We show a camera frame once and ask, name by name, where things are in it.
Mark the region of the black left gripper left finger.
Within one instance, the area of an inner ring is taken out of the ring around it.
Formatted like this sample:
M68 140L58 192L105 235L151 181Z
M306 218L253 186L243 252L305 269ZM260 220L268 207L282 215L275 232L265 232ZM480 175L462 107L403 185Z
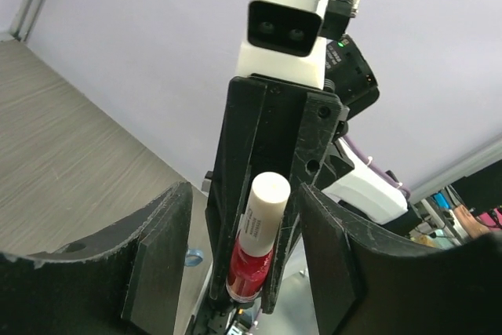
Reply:
M191 207L180 182L54 253L2 253L2 333L173 333Z

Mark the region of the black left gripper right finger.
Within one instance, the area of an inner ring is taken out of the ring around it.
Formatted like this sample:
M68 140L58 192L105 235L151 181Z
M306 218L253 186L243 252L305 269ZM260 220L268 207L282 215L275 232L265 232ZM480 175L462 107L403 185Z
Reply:
M500 233L441 250L309 185L297 192L296 207L321 334L500 333Z

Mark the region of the white nail polish cap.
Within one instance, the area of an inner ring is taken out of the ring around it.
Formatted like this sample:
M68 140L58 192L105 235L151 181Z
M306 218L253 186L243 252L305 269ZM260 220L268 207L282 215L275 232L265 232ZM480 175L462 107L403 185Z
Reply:
M271 251L290 194L288 180L278 173L263 172L253 179L238 234L246 254L263 257Z

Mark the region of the red nail polish bottle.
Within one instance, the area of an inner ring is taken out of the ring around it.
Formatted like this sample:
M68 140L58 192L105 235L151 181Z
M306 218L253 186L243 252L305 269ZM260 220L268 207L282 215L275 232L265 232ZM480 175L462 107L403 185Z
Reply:
M267 278L272 256L272 249L263 256L251 256L236 239L225 283L232 300L239 303L255 301Z

